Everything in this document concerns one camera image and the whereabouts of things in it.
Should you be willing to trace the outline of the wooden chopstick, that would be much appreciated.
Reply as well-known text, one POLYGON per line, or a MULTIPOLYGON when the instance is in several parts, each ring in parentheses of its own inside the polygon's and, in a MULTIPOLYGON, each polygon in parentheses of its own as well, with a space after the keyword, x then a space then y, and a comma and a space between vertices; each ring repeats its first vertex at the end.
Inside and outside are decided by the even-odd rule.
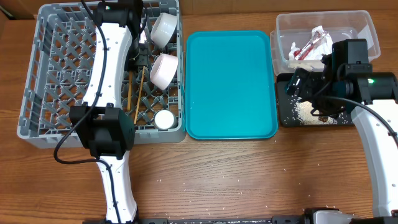
POLYGON ((138 114, 139 114, 139 107, 140 107, 140 102, 141 102, 142 87, 143 87, 143 84, 144 84, 145 73, 146 73, 146 66, 143 66, 142 73, 141 73, 141 82, 140 82, 140 85, 139 85, 139 94, 138 94, 138 97, 137 97, 137 104, 136 104, 136 110, 135 110, 135 115, 134 115, 134 124, 137 123, 137 117, 138 117, 138 114))
POLYGON ((132 95, 132 77, 133 77, 133 72, 129 72, 129 83, 128 83, 128 98, 127 98, 127 112, 130 112, 131 110, 131 95, 132 95))

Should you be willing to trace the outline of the white rice leftovers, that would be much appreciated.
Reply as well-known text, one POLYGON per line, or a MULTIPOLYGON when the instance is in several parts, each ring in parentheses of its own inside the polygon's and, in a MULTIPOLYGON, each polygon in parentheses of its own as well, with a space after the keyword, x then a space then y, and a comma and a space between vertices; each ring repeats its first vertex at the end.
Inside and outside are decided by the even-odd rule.
POLYGON ((313 116, 311 111, 313 110, 312 104, 308 101, 300 103, 295 101, 293 103, 293 115, 292 119, 294 121, 298 121, 301 125, 328 125, 328 124, 337 124, 337 120, 329 117, 327 123, 321 122, 318 117, 313 116))

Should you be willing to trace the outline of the pink bowl with rice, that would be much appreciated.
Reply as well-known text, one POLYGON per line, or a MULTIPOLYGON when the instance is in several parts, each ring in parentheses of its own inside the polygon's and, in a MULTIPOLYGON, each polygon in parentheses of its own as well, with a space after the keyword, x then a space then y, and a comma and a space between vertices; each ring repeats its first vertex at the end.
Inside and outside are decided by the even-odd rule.
POLYGON ((178 68, 178 58, 169 54, 160 54, 151 69, 150 80, 161 90, 171 83, 178 68))

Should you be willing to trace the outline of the foil wrapper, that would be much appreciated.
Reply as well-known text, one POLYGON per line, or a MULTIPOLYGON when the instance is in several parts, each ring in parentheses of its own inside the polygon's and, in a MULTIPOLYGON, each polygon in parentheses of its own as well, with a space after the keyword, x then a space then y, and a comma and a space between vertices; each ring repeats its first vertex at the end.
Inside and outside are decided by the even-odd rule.
POLYGON ((311 50, 328 34, 327 31, 323 31, 322 33, 319 33, 319 31, 316 31, 313 35, 312 38, 308 41, 306 46, 300 50, 299 53, 294 53, 294 59, 296 60, 303 60, 311 50))

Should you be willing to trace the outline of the brown food chunk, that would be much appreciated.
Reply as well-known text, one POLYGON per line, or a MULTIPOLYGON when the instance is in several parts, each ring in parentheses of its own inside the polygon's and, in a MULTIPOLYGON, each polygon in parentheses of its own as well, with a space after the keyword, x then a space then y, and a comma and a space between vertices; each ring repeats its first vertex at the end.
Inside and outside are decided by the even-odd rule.
POLYGON ((323 123, 327 123, 329 120, 328 116, 319 116, 318 119, 323 122, 323 123))

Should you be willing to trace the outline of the grey bowl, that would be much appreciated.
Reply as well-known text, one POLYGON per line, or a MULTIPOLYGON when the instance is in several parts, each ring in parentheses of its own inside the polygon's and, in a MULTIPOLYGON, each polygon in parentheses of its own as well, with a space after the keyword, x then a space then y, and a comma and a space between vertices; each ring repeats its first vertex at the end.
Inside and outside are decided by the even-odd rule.
POLYGON ((164 48, 172 38, 177 27, 177 16, 162 12, 152 27, 150 38, 160 49, 164 48))

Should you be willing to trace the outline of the white paper cup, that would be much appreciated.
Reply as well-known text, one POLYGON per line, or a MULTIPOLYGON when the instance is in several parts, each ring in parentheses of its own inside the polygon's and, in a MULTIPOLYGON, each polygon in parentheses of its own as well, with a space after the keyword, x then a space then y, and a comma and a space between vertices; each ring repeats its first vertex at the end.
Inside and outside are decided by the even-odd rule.
POLYGON ((177 119, 169 110, 160 110, 155 114, 154 125, 159 130, 168 130, 174 128, 177 124, 177 119))

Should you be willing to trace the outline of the white round plate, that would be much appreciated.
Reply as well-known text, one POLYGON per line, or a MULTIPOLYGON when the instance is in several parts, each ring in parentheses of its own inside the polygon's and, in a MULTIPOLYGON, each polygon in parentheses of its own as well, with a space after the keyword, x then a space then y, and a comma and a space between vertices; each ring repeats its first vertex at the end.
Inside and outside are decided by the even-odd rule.
POLYGON ((139 38, 139 43, 144 44, 147 42, 147 37, 146 37, 146 32, 145 32, 146 27, 144 25, 141 25, 141 33, 140 33, 140 38, 139 38))

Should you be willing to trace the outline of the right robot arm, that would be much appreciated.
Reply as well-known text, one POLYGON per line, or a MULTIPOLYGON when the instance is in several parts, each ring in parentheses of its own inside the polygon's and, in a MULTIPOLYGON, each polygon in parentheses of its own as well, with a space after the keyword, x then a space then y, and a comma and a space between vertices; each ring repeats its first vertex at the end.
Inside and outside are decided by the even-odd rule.
POLYGON ((322 72, 298 68, 286 94, 312 104, 312 116, 348 113, 364 147, 375 220, 397 221, 397 78, 374 72, 366 39, 335 42, 322 72))

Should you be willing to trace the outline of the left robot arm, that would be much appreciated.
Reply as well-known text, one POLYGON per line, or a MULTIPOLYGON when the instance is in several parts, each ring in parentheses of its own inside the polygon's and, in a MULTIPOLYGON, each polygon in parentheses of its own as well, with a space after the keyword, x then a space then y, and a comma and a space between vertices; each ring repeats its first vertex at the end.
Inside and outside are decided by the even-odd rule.
POLYGON ((142 1, 101 1, 88 13, 96 26, 95 57, 82 104, 69 112, 73 131, 101 173, 105 223, 137 220, 128 166, 135 127, 123 110, 121 90, 129 64, 139 56, 143 9, 142 1))

